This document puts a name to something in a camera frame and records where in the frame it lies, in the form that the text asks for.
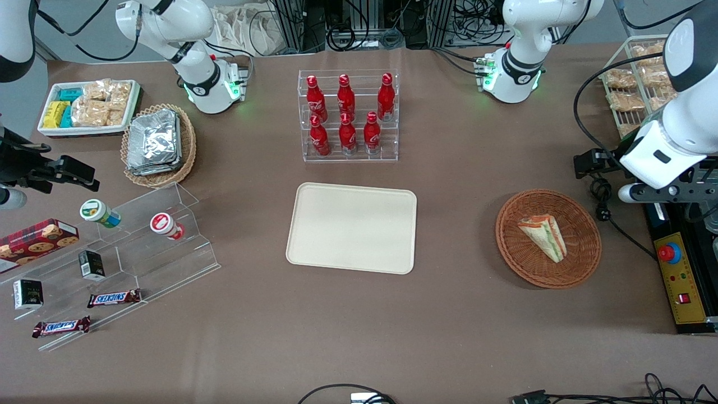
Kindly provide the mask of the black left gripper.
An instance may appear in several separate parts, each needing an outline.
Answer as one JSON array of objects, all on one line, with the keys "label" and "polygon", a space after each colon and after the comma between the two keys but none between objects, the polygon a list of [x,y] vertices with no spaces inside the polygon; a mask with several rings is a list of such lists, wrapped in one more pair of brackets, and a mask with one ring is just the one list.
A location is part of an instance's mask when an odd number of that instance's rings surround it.
[{"label": "black left gripper", "polygon": [[[573,161],[574,177],[580,180],[587,176],[601,174],[605,166],[615,165],[612,153],[606,153],[602,149],[590,149],[581,154],[581,159]],[[639,194],[643,200],[649,202],[698,204],[705,201],[716,204],[716,181],[710,181],[711,176],[715,175],[716,158],[706,158],[700,163],[690,166],[666,186],[651,187],[648,184],[642,184],[643,190]]]}]

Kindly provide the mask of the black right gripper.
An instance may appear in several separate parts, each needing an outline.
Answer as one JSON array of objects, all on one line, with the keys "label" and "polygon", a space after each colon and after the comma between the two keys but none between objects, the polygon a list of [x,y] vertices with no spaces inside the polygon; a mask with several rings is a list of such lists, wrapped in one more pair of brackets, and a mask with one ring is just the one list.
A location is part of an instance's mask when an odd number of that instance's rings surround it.
[{"label": "black right gripper", "polygon": [[[1,184],[8,187],[29,187],[43,194],[51,194],[52,184],[42,177],[34,177],[34,171],[43,171],[52,160],[43,156],[52,150],[44,143],[36,144],[8,128],[1,130]],[[95,168],[71,156],[56,160],[59,182],[84,187],[98,192],[100,182],[95,179]]]}]

